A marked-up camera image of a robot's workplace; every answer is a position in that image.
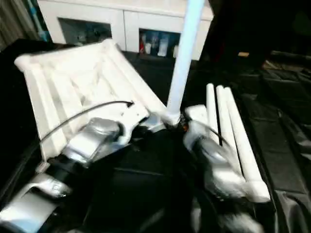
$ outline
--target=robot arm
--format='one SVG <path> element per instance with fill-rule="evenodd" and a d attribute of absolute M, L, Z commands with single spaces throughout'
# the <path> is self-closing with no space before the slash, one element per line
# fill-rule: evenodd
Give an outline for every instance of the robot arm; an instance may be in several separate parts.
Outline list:
<path fill-rule="evenodd" d="M 262 233 L 262 226 L 244 211 L 243 199 L 249 191 L 244 176 L 234 166 L 232 152 L 213 141 L 209 130 L 202 123 L 190 121 L 184 137 L 184 145 L 199 171 L 196 177 L 203 177 L 199 188 L 214 197 L 214 204 L 220 209 L 219 226 L 226 232 Z"/>
<path fill-rule="evenodd" d="M 116 121 L 91 119 L 68 142 L 60 155 L 48 160 L 50 165 L 47 170 L 38 173 L 0 212 L 1 227 L 11 232 L 40 232 L 57 208 L 55 200 L 72 192 L 83 171 L 99 159 L 99 150 L 102 152 L 120 136 L 125 137 L 124 128 Z"/>

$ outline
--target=white foam rod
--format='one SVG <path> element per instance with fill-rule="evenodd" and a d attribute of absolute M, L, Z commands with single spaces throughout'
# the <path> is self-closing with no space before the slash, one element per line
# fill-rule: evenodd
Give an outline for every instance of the white foam rod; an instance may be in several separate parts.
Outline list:
<path fill-rule="evenodd" d="M 215 91 L 214 91 L 214 85 L 212 83 L 209 83 L 206 86 L 206 108 L 207 108 L 208 125 L 216 133 L 218 133 Z M 213 132 L 209 132 L 209 136 L 217 144 L 219 144 L 219 137 L 216 134 L 214 134 Z"/>
<path fill-rule="evenodd" d="M 216 87 L 216 95 L 217 95 L 217 105 L 218 105 L 218 112 L 219 112 L 219 125 L 220 125 L 220 132 L 222 137 L 228 142 L 230 147 L 232 148 L 233 156 L 232 158 L 228 158 L 235 170 L 242 173 L 240 160 L 238 156 L 237 147 L 235 145 L 234 135 L 232 131 L 229 111 L 225 99 L 225 90 L 223 86 Z"/>
<path fill-rule="evenodd" d="M 184 28 L 179 40 L 178 56 L 167 101 L 167 118 L 172 125 L 177 125 L 180 120 L 180 105 L 186 87 L 191 55 L 200 27 L 204 3 L 205 0 L 188 0 L 187 3 Z"/>
<path fill-rule="evenodd" d="M 242 170 L 249 188 L 249 198 L 254 202 L 267 202 L 270 200 L 269 190 L 260 175 L 239 110 L 229 87 L 225 88 L 225 97 Z"/>

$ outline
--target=black fabric surface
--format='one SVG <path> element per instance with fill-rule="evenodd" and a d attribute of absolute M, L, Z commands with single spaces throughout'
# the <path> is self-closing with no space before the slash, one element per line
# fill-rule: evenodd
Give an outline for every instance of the black fabric surface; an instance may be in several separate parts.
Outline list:
<path fill-rule="evenodd" d="M 32 149 L 36 138 L 27 86 L 23 75 L 13 64 L 14 59 L 23 53 L 58 48 L 60 46 L 55 44 L 19 40 L 0 53 L 0 71 L 4 81 L 1 93 L 5 100 L 2 112 L 7 118 L 3 124 L 2 191 L 6 191 L 5 184 L 16 165 L 24 160 L 26 155 L 22 152 L 27 147 Z M 132 53 L 125 53 L 125 56 L 166 103 L 173 62 Z M 229 71 L 209 64 L 194 64 L 189 72 L 182 108 L 205 104 L 208 82 L 232 88 L 259 169 L 268 184 L 272 201 L 256 206 L 256 218 L 266 232 L 311 232 L 310 77 L 280 70 L 236 67 Z M 24 169 L 20 183 L 32 176 L 39 160 L 40 151 L 36 150 Z"/>

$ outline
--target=black cable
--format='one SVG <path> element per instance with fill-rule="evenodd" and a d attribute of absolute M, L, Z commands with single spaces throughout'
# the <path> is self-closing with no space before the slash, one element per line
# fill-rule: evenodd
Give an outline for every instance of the black cable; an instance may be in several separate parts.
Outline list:
<path fill-rule="evenodd" d="M 123 101 L 123 100 L 116 100 L 116 101 L 110 101 L 110 102 L 104 102 L 104 103 L 100 103 L 98 105 L 95 105 L 93 107 L 90 107 L 88 109 L 85 109 L 79 113 L 77 113 L 76 115 L 68 118 L 67 120 L 63 121 L 62 123 L 60 123 L 58 126 L 56 126 L 53 130 L 51 130 L 50 132 L 48 132 L 42 139 L 41 141 L 38 142 L 37 145 L 32 145 L 31 146 L 31 149 L 30 149 L 30 152 L 28 154 L 25 154 L 25 158 L 22 158 L 22 160 L 18 163 L 15 171 L 13 172 L 11 178 L 9 179 L 9 182 L 6 184 L 6 186 L 4 187 L 3 190 L 1 190 L 1 193 L 0 193 L 0 201 L 2 201 L 1 199 L 3 198 L 3 196 L 5 195 L 5 193 L 7 192 L 7 190 L 10 188 L 11 186 L 11 192 L 13 192 L 16 184 L 17 184 L 17 180 L 19 179 L 19 176 L 23 170 L 23 168 L 26 166 L 27 162 L 29 161 L 29 159 L 31 158 L 32 154 L 34 151 L 36 151 L 38 149 L 38 147 L 40 146 L 40 143 L 44 142 L 47 138 L 49 138 L 54 132 L 56 132 L 57 130 L 59 130 L 60 128 L 62 128 L 65 124 L 69 123 L 70 121 L 76 119 L 77 117 L 80 117 L 90 111 L 93 111 L 95 109 L 98 109 L 100 107 L 104 107 L 104 106 L 107 106 L 107 105 L 111 105 L 111 104 L 115 104 L 115 103 L 126 103 L 127 104 L 127 107 L 130 107 L 132 104 L 134 104 L 133 102 L 129 102 L 129 101 Z M 10 200 L 11 195 L 9 195 L 7 198 L 6 198 L 6 201 L 7 200 Z"/>
<path fill-rule="evenodd" d="M 110 104 L 114 104 L 114 103 L 126 103 L 127 107 L 131 106 L 132 104 L 134 104 L 133 102 L 128 102 L 128 101 L 123 101 L 123 100 L 117 100 L 117 101 L 110 101 L 110 102 L 105 102 L 105 103 L 100 103 L 98 105 L 95 105 L 93 107 L 90 107 L 88 109 L 85 109 L 79 113 L 77 113 L 76 115 L 68 118 L 67 120 L 63 121 L 62 123 L 60 123 L 58 126 L 56 126 L 53 130 L 51 130 L 50 132 L 48 132 L 42 139 L 41 139 L 41 143 L 43 141 L 45 141 L 48 137 L 50 137 L 54 132 L 56 132 L 57 130 L 59 130 L 60 128 L 62 128 L 65 124 L 67 124 L 69 121 L 72 121 L 73 119 L 76 119 L 77 117 L 80 117 L 81 115 L 84 115 L 85 113 L 88 113 L 92 110 L 98 109 L 100 107 L 104 107 Z"/>
<path fill-rule="evenodd" d="M 202 127 L 204 127 L 205 129 L 212 131 L 215 135 L 217 135 L 221 139 L 221 141 L 224 142 L 228 146 L 228 148 L 230 149 L 230 152 L 233 153 L 232 146 L 228 143 L 228 141 L 224 137 L 222 137 L 219 133 L 214 131 L 210 126 L 205 125 L 199 121 L 195 121 L 195 122 L 198 123 L 199 125 L 201 125 Z"/>

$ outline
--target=curtain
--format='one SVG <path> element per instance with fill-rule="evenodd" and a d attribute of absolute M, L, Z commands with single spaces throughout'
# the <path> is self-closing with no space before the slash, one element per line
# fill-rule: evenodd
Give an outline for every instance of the curtain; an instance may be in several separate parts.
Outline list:
<path fill-rule="evenodd" d="M 19 38 L 39 39 L 23 0 L 0 0 L 0 50 Z"/>

